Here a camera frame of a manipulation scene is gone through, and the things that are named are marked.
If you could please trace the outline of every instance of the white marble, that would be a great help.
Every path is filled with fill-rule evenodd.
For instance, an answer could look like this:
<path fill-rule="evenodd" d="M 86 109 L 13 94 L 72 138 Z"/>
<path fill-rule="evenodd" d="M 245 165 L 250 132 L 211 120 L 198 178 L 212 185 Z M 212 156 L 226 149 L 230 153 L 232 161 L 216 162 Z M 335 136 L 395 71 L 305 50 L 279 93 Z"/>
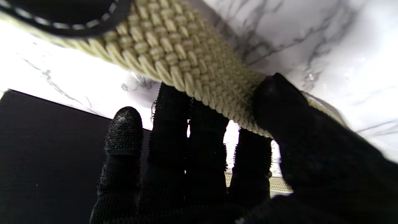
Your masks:
<path fill-rule="evenodd" d="M 398 2 L 394 0 L 188 0 L 250 69 L 284 73 L 335 107 L 348 126 L 398 161 Z M 159 84 L 0 23 L 0 91 L 13 88 L 111 118 L 136 107 L 152 129 Z M 225 135 L 228 167 L 238 141 Z M 274 145 L 271 170 L 278 176 Z"/>

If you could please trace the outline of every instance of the gloved hand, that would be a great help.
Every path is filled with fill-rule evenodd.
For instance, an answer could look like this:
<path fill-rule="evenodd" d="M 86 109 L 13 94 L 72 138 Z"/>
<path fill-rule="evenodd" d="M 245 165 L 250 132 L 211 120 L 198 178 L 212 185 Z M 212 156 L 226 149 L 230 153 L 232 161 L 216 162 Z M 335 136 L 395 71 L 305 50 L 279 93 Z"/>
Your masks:
<path fill-rule="evenodd" d="M 233 223 L 269 200 L 271 139 L 247 130 L 240 130 L 227 190 L 227 124 L 215 110 L 162 84 L 141 183 L 141 118 L 132 107 L 121 109 L 106 136 L 90 223 Z"/>
<path fill-rule="evenodd" d="M 281 171 L 294 193 L 278 196 L 244 223 L 395 223 L 398 165 L 356 133 L 309 106 L 282 75 L 254 96 L 258 125 L 279 144 Z"/>

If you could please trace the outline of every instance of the beige woven material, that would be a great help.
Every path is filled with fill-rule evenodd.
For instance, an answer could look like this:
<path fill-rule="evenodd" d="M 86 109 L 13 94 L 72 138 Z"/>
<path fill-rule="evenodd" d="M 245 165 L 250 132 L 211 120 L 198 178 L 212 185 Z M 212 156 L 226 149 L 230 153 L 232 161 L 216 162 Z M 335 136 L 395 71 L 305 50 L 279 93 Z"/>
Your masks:
<path fill-rule="evenodd" d="M 174 86 L 242 128 L 271 137 L 257 126 L 251 108 L 252 95 L 263 79 L 250 71 L 217 31 L 183 0 L 134 0 L 125 21 L 99 38 L 65 39 L 4 14 L 0 19 L 57 45 Z M 308 102 L 337 119 L 315 101 Z"/>
<path fill-rule="evenodd" d="M 225 173 L 226 186 L 229 187 L 231 184 L 231 173 Z M 271 177 L 269 179 L 269 190 L 282 193 L 293 193 L 293 190 L 286 184 L 281 177 Z"/>

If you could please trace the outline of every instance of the gloved finger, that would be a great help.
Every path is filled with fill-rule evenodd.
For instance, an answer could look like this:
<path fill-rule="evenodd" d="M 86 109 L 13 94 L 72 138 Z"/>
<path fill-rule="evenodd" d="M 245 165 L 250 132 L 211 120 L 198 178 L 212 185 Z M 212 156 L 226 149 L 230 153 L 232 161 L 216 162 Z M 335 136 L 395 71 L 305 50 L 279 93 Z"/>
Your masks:
<path fill-rule="evenodd" d="M 292 132 L 292 121 L 308 114 L 310 106 L 301 92 L 276 73 L 267 77 L 254 94 L 253 111 L 258 125 L 268 130 L 275 139 Z"/>
<path fill-rule="evenodd" d="M 107 159 L 90 223 L 104 223 L 137 212 L 142 135 L 140 114 L 132 107 L 120 109 L 105 137 Z"/>
<path fill-rule="evenodd" d="M 184 158 L 191 98 L 174 87 L 160 86 L 148 168 L 143 179 L 139 213 L 181 206 L 184 200 Z"/>
<path fill-rule="evenodd" d="M 239 130 L 229 197 L 234 204 L 251 209 L 269 199 L 271 138 Z"/>
<path fill-rule="evenodd" d="M 282 75 L 265 80 L 254 97 L 254 115 L 279 144 L 283 178 L 295 191 L 368 178 L 381 153 L 325 113 L 310 107 Z"/>
<path fill-rule="evenodd" d="M 186 167 L 187 204 L 214 204 L 226 196 L 226 148 L 228 119 L 202 102 L 193 101 Z"/>

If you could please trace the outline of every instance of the black panel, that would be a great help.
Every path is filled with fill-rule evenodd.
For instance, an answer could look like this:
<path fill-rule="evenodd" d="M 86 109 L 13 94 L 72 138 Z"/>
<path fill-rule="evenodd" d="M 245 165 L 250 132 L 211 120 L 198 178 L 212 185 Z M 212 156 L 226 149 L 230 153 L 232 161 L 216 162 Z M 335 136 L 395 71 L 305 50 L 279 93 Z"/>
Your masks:
<path fill-rule="evenodd" d="M 88 223 L 109 122 L 7 91 L 0 100 L 0 223 Z"/>

